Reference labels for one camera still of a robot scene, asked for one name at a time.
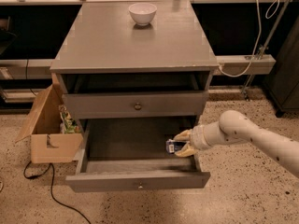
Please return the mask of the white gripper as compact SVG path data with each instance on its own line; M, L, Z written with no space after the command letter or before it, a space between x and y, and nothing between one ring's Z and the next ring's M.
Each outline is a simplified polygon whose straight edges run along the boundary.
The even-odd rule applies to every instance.
M202 125L197 125L191 130L185 130L174 137L175 141L187 142L183 148L175 153L176 156L185 158L194 155L197 150L208 150L210 145L207 143L204 136L204 128Z

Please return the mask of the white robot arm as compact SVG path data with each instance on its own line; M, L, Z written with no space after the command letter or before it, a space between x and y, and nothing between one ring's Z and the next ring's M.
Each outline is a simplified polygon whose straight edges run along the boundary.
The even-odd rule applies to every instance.
M207 150L216 145L249 142L291 174L299 177L299 143L261 128L238 111L225 111L218 121L194 126L177 134L174 140L185 142L184 147L175 152L179 157L189 157L199 150Z

